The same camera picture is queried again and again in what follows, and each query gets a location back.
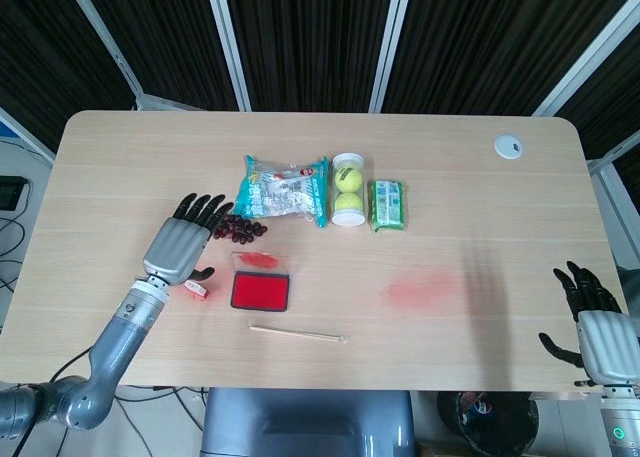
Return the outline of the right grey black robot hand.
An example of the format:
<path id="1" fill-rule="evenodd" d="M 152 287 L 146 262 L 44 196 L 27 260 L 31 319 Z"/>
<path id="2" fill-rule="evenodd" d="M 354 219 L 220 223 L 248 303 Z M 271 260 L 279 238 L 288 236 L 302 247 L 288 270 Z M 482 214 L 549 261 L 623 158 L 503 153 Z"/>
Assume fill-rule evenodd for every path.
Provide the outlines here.
<path id="1" fill-rule="evenodd" d="M 538 339 L 555 359 L 582 369 L 587 384 L 633 387 L 639 384 L 639 337 L 629 314 L 589 269 L 572 261 L 553 274 L 560 282 L 573 318 L 579 350 L 558 346 L 541 332 Z"/>

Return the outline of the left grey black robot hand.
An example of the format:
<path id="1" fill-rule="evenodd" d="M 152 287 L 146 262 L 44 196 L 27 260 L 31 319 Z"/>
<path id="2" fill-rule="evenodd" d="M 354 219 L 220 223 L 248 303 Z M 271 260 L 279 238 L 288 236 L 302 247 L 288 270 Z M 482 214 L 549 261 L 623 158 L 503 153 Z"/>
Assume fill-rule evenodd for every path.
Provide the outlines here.
<path id="1" fill-rule="evenodd" d="M 224 194 L 200 197 L 190 193 L 161 226 L 143 258 L 148 279 L 168 286 L 187 280 L 201 282 L 214 273 L 213 267 L 196 268 L 207 243 L 234 204 Z"/>

